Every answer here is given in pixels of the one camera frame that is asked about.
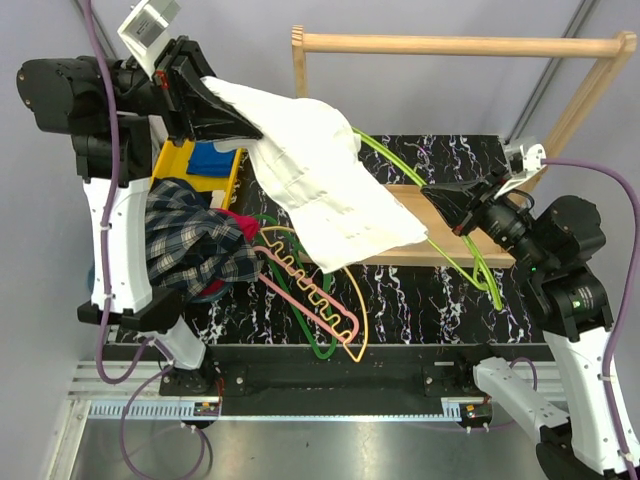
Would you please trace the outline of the pink hanger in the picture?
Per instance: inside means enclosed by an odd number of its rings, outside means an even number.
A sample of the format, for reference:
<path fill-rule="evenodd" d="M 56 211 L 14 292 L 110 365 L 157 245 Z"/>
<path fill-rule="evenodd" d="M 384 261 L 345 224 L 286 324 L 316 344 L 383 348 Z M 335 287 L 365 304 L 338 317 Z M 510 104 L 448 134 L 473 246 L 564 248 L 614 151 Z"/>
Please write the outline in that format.
<path fill-rule="evenodd" d="M 305 316 L 315 322 L 324 331 L 343 346 L 350 345 L 360 330 L 360 322 L 355 314 L 335 300 L 331 295 L 322 290 L 307 275 L 304 268 L 300 267 L 292 255 L 285 255 L 282 249 L 276 251 L 263 246 L 254 248 L 256 253 L 264 254 L 268 260 L 281 267 L 284 272 L 295 281 L 295 285 L 304 294 L 317 312 L 312 312 L 305 304 L 301 303 L 290 293 L 278 286 L 264 274 L 259 275 L 259 280 L 278 296 L 286 300 L 290 305 L 299 309 Z"/>

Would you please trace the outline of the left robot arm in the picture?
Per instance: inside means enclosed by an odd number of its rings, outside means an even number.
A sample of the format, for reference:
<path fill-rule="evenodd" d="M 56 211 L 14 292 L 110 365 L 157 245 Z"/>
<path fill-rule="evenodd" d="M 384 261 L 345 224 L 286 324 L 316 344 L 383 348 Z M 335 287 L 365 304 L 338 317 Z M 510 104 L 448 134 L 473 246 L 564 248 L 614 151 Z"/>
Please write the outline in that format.
<path fill-rule="evenodd" d="M 39 129 L 70 137 L 82 179 L 94 242 L 94 287 L 78 319 L 101 330 L 140 332 L 183 370 L 196 396 L 215 386 L 204 344 L 182 319 L 179 292 L 151 285 L 144 217 L 152 177 L 150 118 L 161 118 L 170 141 L 258 137 L 258 130 L 204 85 L 212 68 L 185 36 L 127 60 L 100 56 L 44 58 L 19 68 L 19 96 Z"/>

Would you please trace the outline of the white garment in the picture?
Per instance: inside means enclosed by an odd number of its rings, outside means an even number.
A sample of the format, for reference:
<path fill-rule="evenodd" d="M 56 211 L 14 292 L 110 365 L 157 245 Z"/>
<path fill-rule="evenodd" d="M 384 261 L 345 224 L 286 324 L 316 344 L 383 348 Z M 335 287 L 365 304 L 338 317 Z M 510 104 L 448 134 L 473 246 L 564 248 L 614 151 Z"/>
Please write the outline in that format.
<path fill-rule="evenodd" d="M 212 76 L 203 83 L 262 134 L 217 149 L 248 152 L 260 187 L 323 272 L 427 240 L 427 227 L 359 161 L 361 137 L 339 110 Z"/>

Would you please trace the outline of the cream wooden hanger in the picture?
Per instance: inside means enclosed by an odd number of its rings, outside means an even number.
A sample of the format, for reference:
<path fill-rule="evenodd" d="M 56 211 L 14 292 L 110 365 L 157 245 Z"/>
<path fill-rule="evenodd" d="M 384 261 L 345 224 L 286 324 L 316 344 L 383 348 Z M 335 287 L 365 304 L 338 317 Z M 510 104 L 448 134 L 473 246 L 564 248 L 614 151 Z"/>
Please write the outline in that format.
<path fill-rule="evenodd" d="M 286 293 L 283 287 L 267 278 L 264 274 L 259 275 L 259 280 L 327 332 L 342 346 L 354 363 L 360 363 L 364 359 L 369 345 L 369 321 L 364 295 L 351 271 L 347 267 L 342 268 L 356 293 L 361 308 L 360 315 L 356 315 L 347 309 L 340 301 L 314 283 L 306 274 L 306 271 L 296 265 L 295 258 L 285 251 L 284 243 L 271 240 L 267 236 L 268 232 L 294 234 L 295 230 L 279 225 L 263 227 L 259 231 L 259 237 L 264 242 L 264 246 L 258 245 L 254 250 L 265 254 L 268 260 L 277 264 L 292 278 L 295 281 L 295 285 L 314 306 L 316 311 L 309 310 L 303 303 L 295 299 L 290 293 Z"/>

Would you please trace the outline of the plaid skirt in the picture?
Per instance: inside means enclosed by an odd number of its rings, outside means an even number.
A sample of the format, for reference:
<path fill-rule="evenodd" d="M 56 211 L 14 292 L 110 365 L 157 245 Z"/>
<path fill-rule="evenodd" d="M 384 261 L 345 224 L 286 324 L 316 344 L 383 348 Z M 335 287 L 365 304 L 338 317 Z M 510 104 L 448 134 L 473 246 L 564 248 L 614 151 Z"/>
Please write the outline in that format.
<path fill-rule="evenodd" d="M 209 207 L 186 181 L 164 178 L 148 193 L 145 254 L 149 282 L 189 301 L 216 280 L 254 282 L 262 261 L 231 214 Z"/>

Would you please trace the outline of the lime green hanger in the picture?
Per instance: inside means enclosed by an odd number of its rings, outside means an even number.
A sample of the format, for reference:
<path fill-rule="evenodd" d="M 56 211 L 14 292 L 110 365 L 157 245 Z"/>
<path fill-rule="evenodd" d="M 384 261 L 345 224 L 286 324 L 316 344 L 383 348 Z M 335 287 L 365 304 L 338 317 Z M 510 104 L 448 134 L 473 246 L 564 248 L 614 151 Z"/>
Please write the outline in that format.
<path fill-rule="evenodd" d="M 372 265 L 397 266 L 451 266 L 469 283 L 490 295 L 497 310 L 503 309 L 503 300 L 493 271 L 513 265 L 506 252 L 489 237 L 477 230 L 458 237 L 451 232 L 435 206 L 421 193 L 426 185 L 417 173 L 373 137 L 359 129 L 354 130 L 362 143 L 382 156 L 408 176 L 408 184 L 388 184 L 387 190 L 418 220 L 426 225 L 427 239 L 417 244 L 387 250 L 364 262 Z"/>

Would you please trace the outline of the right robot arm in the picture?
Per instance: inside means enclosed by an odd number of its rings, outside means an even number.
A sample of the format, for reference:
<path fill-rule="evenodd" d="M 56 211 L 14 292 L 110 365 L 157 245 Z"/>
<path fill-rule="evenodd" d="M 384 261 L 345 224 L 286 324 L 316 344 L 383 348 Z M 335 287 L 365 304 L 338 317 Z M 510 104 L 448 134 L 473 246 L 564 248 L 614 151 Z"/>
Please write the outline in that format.
<path fill-rule="evenodd" d="M 506 171 L 422 194 L 457 236 L 481 230 L 509 253 L 531 320 L 542 332 L 561 380 L 566 409 L 507 372 L 501 357 L 454 371 L 466 396 L 497 401 L 528 434 L 549 479 L 636 479 L 639 440 L 614 383 L 614 320 L 602 283 L 587 263 L 606 237 L 596 206 L 564 195 L 538 217 L 509 198 Z"/>

